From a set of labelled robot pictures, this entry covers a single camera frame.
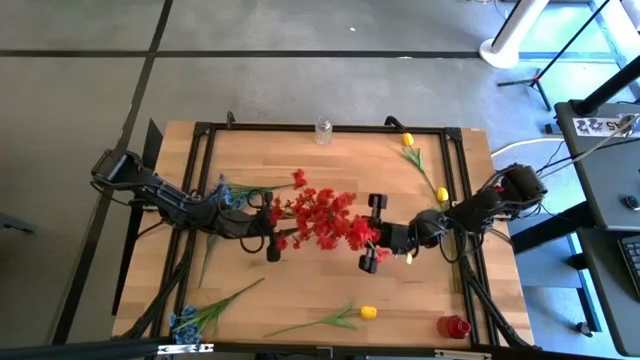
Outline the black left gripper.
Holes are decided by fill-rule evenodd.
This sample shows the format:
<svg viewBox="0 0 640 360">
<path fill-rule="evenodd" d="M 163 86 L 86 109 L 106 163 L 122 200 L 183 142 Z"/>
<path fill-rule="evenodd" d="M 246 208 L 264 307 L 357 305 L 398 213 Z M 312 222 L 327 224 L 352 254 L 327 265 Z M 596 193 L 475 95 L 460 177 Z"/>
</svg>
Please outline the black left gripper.
<svg viewBox="0 0 640 360">
<path fill-rule="evenodd" d="M 242 210 L 219 211 L 219 235 L 225 239 L 244 239 L 268 235 L 268 223 L 275 223 L 273 215 L 273 193 L 263 193 L 263 210 L 248 214 Z M 274 263 L 281 259 L 281 252 L 288 246 L 287 238 L 295 234 L 297 228 L 277 230 L 269 234 L 266 259 Z"/>
</svg>

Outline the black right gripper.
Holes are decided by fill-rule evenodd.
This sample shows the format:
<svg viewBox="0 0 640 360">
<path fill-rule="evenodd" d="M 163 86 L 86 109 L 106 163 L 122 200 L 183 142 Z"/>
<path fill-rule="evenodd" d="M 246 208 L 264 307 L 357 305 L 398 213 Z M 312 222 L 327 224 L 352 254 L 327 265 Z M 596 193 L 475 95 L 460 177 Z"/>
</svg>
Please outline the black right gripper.
<svg viewBox="0 0 640 360">
<path fill-rule="evenodd" d="M 415 249 L 415 235 L 413 228 L 380 220 L 381 212 L 387 208 L 388 197 L 385 194 L 370 194 L 368 206 L 371 208 L 372 227 L 379 231 L 377 241 L 379 247 L 390 250 L 393 254 L 409 254 Z M 377 252 L 375 248 L 367 247 L 359 257 L 359 269 L 375 274 L 378 268 Z"/>
</svg>

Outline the red artificial flower bunch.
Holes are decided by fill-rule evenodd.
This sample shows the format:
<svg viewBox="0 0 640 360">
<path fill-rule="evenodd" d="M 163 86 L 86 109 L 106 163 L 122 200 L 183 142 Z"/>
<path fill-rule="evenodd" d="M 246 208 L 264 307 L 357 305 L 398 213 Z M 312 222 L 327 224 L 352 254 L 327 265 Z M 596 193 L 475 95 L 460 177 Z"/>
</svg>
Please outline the red artificial flower bunch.
<svg viewBox="0 0 640 360">
<path fill-rule="evenodd" d="M 346 243 L 353 251 L 378 245 L 381 231 L 375 229 L 365 216 L 351 212 L 357 198 L 355 193 L 337 193 L 332 188 L 317 190 L 310 187 L 302 169 L 294 171 L 292 178 L 292 187 L 297 191 L 296 198 L 283 202 L 276 196 L 272 202 L 272 225 L 278 226 L 281 220 L 295 221 L 292 234 L 286 235 L 284 230 L 276 232 L 279 250 L 285 250 L 289 245 L 298 250 L 309 241 L 321 250 L 334 250 L 341 243 Z"/>
</svg>

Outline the blue artificial flower bunch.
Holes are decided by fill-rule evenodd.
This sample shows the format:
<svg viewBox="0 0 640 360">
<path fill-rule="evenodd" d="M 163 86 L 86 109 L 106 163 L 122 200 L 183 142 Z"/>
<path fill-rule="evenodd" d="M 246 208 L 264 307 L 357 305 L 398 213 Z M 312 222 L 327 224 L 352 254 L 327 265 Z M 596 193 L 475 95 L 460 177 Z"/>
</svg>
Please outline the blue artificial flower bunch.
<svg viewBox="0 0 640 360">
<path fill-rule="evenodd" d="M 260 197 L 264 193 L 288 187 L 292 187 L 292 184 L 277 186 L 243 185 L 233 183 L 229 181 L 224 174 L 220 174 L 208 199 L 214 203 L 227 205 L 231 209 L 240 210 L 246 205 L 251 206 L 251 200 L 255 197 Z"/>
<path fill-rule="evenodd" d="M 200 345 L 203 343 L 204 330 L 213 325 L 218 329 L 221 314 L 243 293 L 254 288 L 265 278 L 260 278 L 234 294 L 215 303 L 202 307 L 187 306 L 180 314 L 172 313 L 169 320 L 171 336 L 178 345 Z"/>
<path fill-rule="evenodd" d="M 230 205 L 232 200 L 232 190 L 227 185 L 220 185 L 216 188 L 216 190 L 209 196 L 209 200 L 213 201 L 215 205 L 226 204 Z M 206 240 L 205 247 L 205 255 L 201 267 L 200 277 L 198 281 L 198 287 L 201 287 L 207 273 L 208 265 L 211 259 L 211 255 L 213 252 L 216 243 L 219 240 L 218 235 L 209 235 Z"/>
</svg>

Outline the yellow artificial tulip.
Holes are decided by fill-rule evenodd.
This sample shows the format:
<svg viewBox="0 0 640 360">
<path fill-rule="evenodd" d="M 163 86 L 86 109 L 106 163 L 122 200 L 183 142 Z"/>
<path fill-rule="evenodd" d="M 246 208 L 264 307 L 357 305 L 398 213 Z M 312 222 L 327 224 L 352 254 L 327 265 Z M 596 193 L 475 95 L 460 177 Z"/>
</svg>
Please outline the yellow artificial tulip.
<svg viewBox="0 0 640 360">
<path fill-rule="evenodd" d="M 405 157 L 414 165 L 419 173 L 424 178 L 428 188 L 433 194 L 436 194 L 436 189 L 430 181 L 424 165 L 424 159 L 420 148 L 414 148 L 414 138 L 411 133 L 405 132 L 402 134 L 402 151 Z"/>
<path fill-rule="evenodd" d="M 352 302 L 348 303 L 344 308 L 334 312 L 333 314 L 324 317 L 320 320 L 294 325 L 275 332 L 266 334 L 266 337 L 272 337 L 279 334 L 283 334 L 289 331 L 303 329 L 315 325 L 328 325 L 339 328 L 347 328 L 357 330 L 358 327 L 351 321 L 351 318 L 357 317 L 361 320 L 374 320 L 377 318 L 378 310 L 374 306 L 365 305 L 359 308 L 355 308 Z"/>
<path fill-rule="evenodd" d="M 446 188 L 439 187 L 436 190 L 436 199 L 442 210 L 447 210 L 449 208 L 449 193 Z M 454 258 L 457 255 L 456 241 L 453 232 L 450 232 L 447 235 L 445 244 L 445 254 L 449 258 Z M 461 283 L 461 275 L 457 264 L 451 265 L 452 270 L 452 285 L 455 293 L 461 294 L 462 283 Z"/>
</svg>

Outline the clear ribbed glass vase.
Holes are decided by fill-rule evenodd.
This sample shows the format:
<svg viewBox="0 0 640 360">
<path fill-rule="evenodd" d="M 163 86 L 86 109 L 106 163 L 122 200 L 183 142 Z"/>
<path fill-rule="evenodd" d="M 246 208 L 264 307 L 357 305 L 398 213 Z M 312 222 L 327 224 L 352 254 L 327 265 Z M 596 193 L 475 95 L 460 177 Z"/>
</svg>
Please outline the clear ribbed glass vase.
<svg viewBox="0 0 640 360">
<path fill-rule="evenodd" d="M 333 126 L 326 116 L 320 116 L 315 123 L 315 139 L 319 145 L 331 143 Z"/>
</svg>

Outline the black flat panel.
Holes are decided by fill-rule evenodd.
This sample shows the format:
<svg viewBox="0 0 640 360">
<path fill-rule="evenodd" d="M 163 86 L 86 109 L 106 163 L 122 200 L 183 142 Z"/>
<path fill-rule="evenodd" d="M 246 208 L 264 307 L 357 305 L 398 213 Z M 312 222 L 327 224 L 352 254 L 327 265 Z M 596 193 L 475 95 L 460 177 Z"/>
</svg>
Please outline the black flat panel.
<svg viewBox="0 0 640 360">
<path fill-rule="evenodd" d="M 163 142 L 163 134 L 158 128 L 156 122 L 150 118 L 146 131 L 145 141 L 143 144 L 142 163 L 146 168 L 156 169 L 161 145 Z"/>
</svg>

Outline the black desk base bar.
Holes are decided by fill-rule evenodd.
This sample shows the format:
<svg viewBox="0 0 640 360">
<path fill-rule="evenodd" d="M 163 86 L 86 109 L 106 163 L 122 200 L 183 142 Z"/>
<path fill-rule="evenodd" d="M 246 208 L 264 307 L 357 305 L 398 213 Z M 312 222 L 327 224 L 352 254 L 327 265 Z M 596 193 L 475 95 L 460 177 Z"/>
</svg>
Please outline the black desk base bar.
<svg viewBox="0 0 640 360">
<path fill-rule="evenodd" d="M 581 227 L 593 227 L 594 217 L 589 204 L 584 201 L 528 227 L 511 237 L 515 254 L 537 248 L 546 242 L 564 237 Z"/>
</svg>

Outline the white round stand base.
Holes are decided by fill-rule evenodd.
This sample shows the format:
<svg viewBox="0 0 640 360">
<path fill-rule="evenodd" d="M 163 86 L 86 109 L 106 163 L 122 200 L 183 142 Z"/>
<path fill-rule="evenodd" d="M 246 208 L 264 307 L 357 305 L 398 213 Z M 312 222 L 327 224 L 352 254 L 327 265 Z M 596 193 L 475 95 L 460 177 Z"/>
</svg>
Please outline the white round stand base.
<svg viewBox="0 0 640 360">
<path fill-rule="evenodd" d="M 510 69 L 519 62 L 520 46 L 550 0 L 517 0 L 498 34 L 481 43 L 480 57 L 489 65 Z"/>
</svg>

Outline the black tripod stand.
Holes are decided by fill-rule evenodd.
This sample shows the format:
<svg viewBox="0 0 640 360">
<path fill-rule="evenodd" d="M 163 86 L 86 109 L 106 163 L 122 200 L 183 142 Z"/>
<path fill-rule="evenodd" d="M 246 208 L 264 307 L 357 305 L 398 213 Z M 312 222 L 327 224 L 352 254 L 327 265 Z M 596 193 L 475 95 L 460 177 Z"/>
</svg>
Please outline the black tripod stand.
<svg viewBox="0 0 640 360">
<path fill-rule="evenodd" d="M 590 15 L 590 17 L 584 22 L 584 24 L 567 41 L 567 43 L 556 53 L 556 55 L 550 60 L 550 62 L 544 68 L 536 70 L 536 73 L 533 75 L 532 78 L 517 80 L 517 81 L 501 82 L 497 84 L 497 87 L 526 85 L 527 87 L 533 90 L 536 90 L 538 92 L 546 110 L 550 112 L 552 110 L 551 103 L 543 89 L 543 86 L 541 84 L 541 79 L 551 69 L 551 67 L 566 53 L 566 51 L 573 45 L 573 43 L 586 30 L 586 28 L 596 19 L 596 17 L 601 14 L 601 12 L 610 2 L 611 0 L 604 0 L 604 2 Z"/>
</svg>

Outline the dark grey desk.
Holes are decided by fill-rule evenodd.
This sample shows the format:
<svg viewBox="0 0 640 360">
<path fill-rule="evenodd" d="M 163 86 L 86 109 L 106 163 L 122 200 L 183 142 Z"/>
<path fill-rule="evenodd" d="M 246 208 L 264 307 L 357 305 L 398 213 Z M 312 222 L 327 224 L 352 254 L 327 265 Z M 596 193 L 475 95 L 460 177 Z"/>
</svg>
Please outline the dark grey desk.
<svg viewBox="0 0 640 360">
<path fill-rule="evenodd" d="M 574 164 L 593 224 L 577 229 L 588 269 L 618 353 L 640 357 L 640 294 L 619 241 L 640 239 L 640 210 L 624 198 L 640 200 L 640 132 L 615 137 Z"/>
</svg>

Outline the white printed label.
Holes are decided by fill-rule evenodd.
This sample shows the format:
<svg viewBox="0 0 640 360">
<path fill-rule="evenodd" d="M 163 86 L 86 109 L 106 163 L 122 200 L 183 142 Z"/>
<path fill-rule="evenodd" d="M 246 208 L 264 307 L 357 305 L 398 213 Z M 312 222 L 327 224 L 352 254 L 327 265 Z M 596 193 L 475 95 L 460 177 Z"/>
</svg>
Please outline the white printed label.
<svg viewBox="0 0 640 360">
<path fill-rule="evenodd" d="M 609 137 L 623 125 L 620 118 L 573 118 L 572 123 L 581 137 Z"/>
</svg>

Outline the grey flat object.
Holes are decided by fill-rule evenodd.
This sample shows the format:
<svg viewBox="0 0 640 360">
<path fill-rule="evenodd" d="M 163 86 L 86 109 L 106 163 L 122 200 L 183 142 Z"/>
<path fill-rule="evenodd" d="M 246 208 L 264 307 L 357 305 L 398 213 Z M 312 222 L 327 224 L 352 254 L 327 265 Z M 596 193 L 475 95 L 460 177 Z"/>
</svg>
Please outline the grey flat object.
<svg viewBox="0 0 640 360">
<path fill-rule="evenodd" d="M 35 233 L 34 225 L 3 212 L 0 212 L 0 229 L 13 229 L 25 234 Z"/>
</svg>

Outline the black slanted pole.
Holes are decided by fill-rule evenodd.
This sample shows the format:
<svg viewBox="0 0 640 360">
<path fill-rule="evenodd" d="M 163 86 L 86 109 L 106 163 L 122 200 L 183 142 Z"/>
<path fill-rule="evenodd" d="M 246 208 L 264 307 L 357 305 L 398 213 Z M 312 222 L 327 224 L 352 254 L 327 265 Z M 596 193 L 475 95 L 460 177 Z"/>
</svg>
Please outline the black slanted pole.
<svg viewBox="0 0 640 360">
<path fill-rule="evenodd" d="M 574 112 L 581 116 L 596 115 L 600 106 L 640 77 L 640 55 L 613 75 L 583 100 L 571 100 Z"/>
</svg>

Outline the black aluminium table frame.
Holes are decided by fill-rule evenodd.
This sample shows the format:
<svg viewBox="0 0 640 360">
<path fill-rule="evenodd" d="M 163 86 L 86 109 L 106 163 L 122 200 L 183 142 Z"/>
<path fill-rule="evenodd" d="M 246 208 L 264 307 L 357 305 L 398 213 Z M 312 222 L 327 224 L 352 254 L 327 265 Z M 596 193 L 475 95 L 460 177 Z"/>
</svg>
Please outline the black aluminium table frame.
<svg viewBox="0 0 640 360">
<path fill-rule="evenodd" d="M 486 136 L 479 130 L 414 129 L 426 173 L 437 190 L 463 198 L 491 174 Z M 217 125 L 196 145 L 196 164 L 208 163 L 208 178 L 224 174 L 232 181 L 259 185 L 290 184 L 302 169 L 314 188 L 357 195 L 355 214 L 369 214 L 372 193 L 388 197 L 383 218 L 405 224 L 418 212 L 435 207 L 436 194 L 406 159 L 394 128 L 358 127 L 335 132 L 331 143 L 316 143 L 310 125 Z M 266 259 L 266 242 L 249 238 L 224 240 L 213 249 L 203 284 L 198 287 L 206 235 L 195 238 L 184 302 L 200 306 L 217 302 L 260 278 L 263 282 L 240 295 L 221 315 L 218 329 L 208 326 L 206 341 L 221 349 L 260 352 L 316 350 L 332 346 L 334 357 L 358 354 L 426 356 L 434 349 L 480 351 L 494 360 L 516 360 L 517 351 L 504 339 L 491 342 L 486 315 L 477 296 L 455 293 L 452 270 L 442 247 L 421 250 L 414 259 L 387 258 L 375 274 L 359 269 L 357 252 L 348 245 L 321 250 L 309 241 L 286 248 L 278 262 Z M 378 310 L 374 320 L 351 321 L 357 330 L 315 325 L 272 337 L 266 334 L 327 317 L 352 302 Z M 457 315 L 472 326 L 464 339 L 443 338 L 437 321 Z"/>
</svg>

